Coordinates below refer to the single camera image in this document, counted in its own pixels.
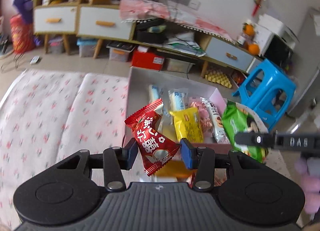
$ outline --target yellow snack package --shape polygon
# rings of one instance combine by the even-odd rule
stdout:
[[[174,127],[178,141],[187,138],[191,143],[202,143],[203,134],[200,125],[198,109],[191,107],[180,111],[170,111],[174,118]]]

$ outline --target remote control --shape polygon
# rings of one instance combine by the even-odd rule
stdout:
[[[40,56],[34,56],[33,59],[31,60],[30,64],[36,64],[40,60]]]

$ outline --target wooden cabinet leg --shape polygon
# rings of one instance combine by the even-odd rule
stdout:
[[[207,71],[208,65],[209,65],[209,62],[208,61],[204,61],[203,67],[202,67],[202,71],[201,71],[201,77],[202,78],[204,78],[204,76],[205,76],[205,73]]]
[[[102,47],[103,39],[98,39],[96,49],[94,51],[93,59],[96,59],[99,55],[100,49]]]
[[[63,34],[63,35],[62,35],[62,39],[63,39],[63,45],[64,45],[64,48],[65,48],[65,50],[66,50],[66,53],[67,53],[68,55],[70,55],[70,44],[69,44],[68,35]]]
[[[48,54],[48,48],[49,48],[49,34],[44,35],[44,53]]]

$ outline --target blue plastic stool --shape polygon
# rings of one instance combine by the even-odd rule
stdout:
[[[257,87],[252,86],[254,79],[261,71],[264,73],[261,83]],[[240,95],[241,103],[254,110],[268,124],[268,129],[271,130],[288,109],[295,89],[296,85],[281,69],[265,59],[232,95]],[[286,93],[286,100],[277,111],[272,104],[272,100],[274,100],[280,90]]]

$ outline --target yellow egg carton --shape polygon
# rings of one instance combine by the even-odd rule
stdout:
[[[220,70],[209,69],[204,78],[210,82],[221,84],[227,88],[232,88],[228,76]]]

